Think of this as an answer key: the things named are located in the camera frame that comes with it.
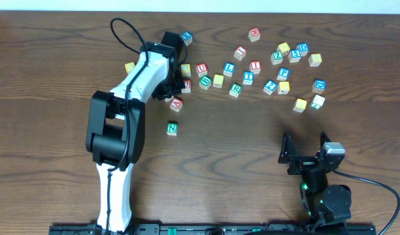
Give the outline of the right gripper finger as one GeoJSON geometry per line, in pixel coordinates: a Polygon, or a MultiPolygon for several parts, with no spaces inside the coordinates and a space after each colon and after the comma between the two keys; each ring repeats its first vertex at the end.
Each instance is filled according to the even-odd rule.
{"type": "Polygon", "coordinates": [[[278,158],[278,164],[290,164],[297,158],[297,151],[289,133],[284,133],[282,138],[282,148],[278,158]]]}
{"type": "Polygon", "coordinates": [[[320,134],[320,150],[324,153],[328,153],[330,150],[331,140],[325,132],[320,134]]]}

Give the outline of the green N block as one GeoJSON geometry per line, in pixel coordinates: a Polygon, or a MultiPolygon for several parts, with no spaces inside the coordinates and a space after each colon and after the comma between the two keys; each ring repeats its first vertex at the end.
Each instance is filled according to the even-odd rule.
{"type": "Polygon", "coordinates": [[[168,123],[166,133],[169,136],[176,136],[178,134],[178,124],[168,123]]]}

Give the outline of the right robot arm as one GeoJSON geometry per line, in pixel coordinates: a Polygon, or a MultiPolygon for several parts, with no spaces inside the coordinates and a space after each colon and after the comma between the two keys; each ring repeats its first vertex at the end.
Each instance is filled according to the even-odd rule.
{"type": "Polygon", "coordinates": [[[331,141],[326,133],[320,135],[320,149],[314,156],[300,156],[291,136],[284,133],[278,163],[289,166],[289,175],[301,176],[301,200],[310,216],[303,225],[307,232],[350,233],[346,221],[351,218],[351,190],[346,185],[331,185],[327,179],[344,157],[342,144],[331,141]]]}

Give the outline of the red E block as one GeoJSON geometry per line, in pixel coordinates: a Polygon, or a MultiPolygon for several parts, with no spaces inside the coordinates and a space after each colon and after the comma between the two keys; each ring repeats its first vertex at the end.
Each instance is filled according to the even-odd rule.
{"type": "Polygon", "coordinates": [[[173,99],[174,99],[174,96],[171,96],[171,97],[169,97],[169,98],[165,98],[164,101],[165,101],[165,102],[170,102],[170,101],[172,101],[173,99]]]}

